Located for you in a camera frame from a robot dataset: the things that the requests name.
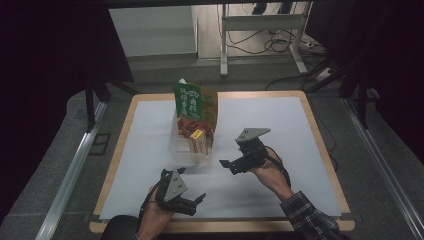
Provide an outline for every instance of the dark sleeve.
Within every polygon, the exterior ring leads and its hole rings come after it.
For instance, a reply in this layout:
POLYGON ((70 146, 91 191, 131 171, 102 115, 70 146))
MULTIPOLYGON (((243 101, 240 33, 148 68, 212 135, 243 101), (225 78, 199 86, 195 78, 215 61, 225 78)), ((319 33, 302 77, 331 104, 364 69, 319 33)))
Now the dark sleeve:
POLYGON ((309 199, 298 192, 280 204, 295 231, 306 239, 341 239, 337 222, 316 209, 309 199))

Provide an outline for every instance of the black cable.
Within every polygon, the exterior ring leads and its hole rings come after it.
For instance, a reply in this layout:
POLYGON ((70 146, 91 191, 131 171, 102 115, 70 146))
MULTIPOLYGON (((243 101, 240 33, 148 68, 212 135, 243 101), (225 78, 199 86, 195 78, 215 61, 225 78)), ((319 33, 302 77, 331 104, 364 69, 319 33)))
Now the black cable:
POLYGON ((313 68, 308 74, 305 74, 305 75, 298 75, 298 76, 283 77, 283 78, 275 79, 275 80, 269 82, 265 86, 264 91, 268 91, 269 86, 271 86, 272 84, 275 84, 275 83, 280 82, 280 81, 284 81, 284 80, 288 80, 288 79, 296 79, 296 78, 303 78, 303 82, 302 82, 301 86, 299 87, 299 90, 303 91, 307 80, 310 79, 311 77, 314 77, 316 75, 316 73, 319 72, 321 69, 323 69, 325 66, 327 66, 327 64, 329 62, 330 62, 330 60, 328 58, 325 58, 317 66, 315 66, 315 68, 313 68))

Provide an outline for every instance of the table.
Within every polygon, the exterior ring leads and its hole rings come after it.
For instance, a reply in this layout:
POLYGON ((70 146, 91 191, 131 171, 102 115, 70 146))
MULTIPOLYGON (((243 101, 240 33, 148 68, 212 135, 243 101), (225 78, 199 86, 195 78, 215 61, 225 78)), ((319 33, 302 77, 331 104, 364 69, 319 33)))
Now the table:
MULTIPOLYGON (((337 202, 341 209, 342 216, 336 221, 342 231, 353 230, 355 222, 351 219, 345 219, 345 216, 350 215, 350 209, 344 197, 343 191, 337 179, 336 173, 333 169, 331 160, 328 156, 324 142, 321 138, 318 126, 315 122, 312 110, 308 104, 306 96, 301 91, 275 91, 275 92, 220 92, 218 94, 220 99, 231 98, 271 98, 271 97, 297 97, 300 99, 303 110, 305 111, 308 123, 311 127, 313 137, 316 141, 319 154, 323 160, 323 165, 329 176, 331 186, 335 192, 337 202)), ((124 151, 125 141, 128 137, 134 113, 139 101, 162 101, 173 100, 173 94, 142 94, 136 95, 131 102, 128 114, 126 116, 101 194, 99 196, 94 215, 100 215, 105 200, 111 189, 115 174, 117 172, 122 153, 124 151)), ((90 230, 92 232, 102 232, 106 227, 106 223, 91 222, 90 230)), ((184 221, 171 222, 165 232, 167 233, 203 233, 203 232, 278 232, 278 231, 292 231, 293 228, 287 220, 232 220, 232 221, 191 221, 186 219, 184 221)))

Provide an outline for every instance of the transparent plastic container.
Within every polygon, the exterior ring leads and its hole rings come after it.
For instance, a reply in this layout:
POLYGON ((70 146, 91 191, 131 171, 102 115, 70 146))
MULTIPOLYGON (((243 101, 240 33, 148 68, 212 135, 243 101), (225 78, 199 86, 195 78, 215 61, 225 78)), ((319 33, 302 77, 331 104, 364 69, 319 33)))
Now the transparent plastic container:
POLYGON ((207 139, 208 154, 192 153, 188 139, 178 134, 177 116, 174 114, 171 130, 171 138, 169 141, 169 151, 175 160, 181 165, 200 165, 209 164, 212 155, 212 142, 207 139))

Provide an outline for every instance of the gray carpet floor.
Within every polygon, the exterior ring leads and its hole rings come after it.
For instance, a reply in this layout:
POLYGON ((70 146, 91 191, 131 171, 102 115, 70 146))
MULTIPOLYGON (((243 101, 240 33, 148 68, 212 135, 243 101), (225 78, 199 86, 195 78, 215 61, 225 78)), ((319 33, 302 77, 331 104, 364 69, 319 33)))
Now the gray carpet floor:
MULTIPOLYGON (((322 59, 312 59, 317 64, 322 59)), ((134 83, 127 86, 140 93, 172 92, 172 84, 181 78, 217 91, 262 91, 280 78, 297 76, 290 57, 231 59, 229 76, 219 76, 216 60, 129 59, 134 83)), ((308 94, 314 116, 334 161, 337 176, 356 221, 352 239, 415 239, 383 178, 372 161, 364 142, 338 97, 336 81, 316 93, 308 94)), ((267 90, 294 90, 312 85, 302 78, 284 79, 267 90)), ((109 136, 108 145, 93 146, 81 170, 53 239, 99 239, 88 226, 103 180, 112 158, 131 94, 108 84, 112 98, 98 131, 99 138, 109 136)), ((424 215, 424 167, 399 137, 387 126, 372 103, 367 105, 370 131, 386 157, 396 178, 424 215)), ((34 239, 50 208, 61 181, 78 148, 86 128, 85 95, 79 93, 68 102, 67 116, 39 168, 5 218, 0 239, 34 239)), ((281 234, 208 234, 164 235, 164 239, 281 239, 281 234)))

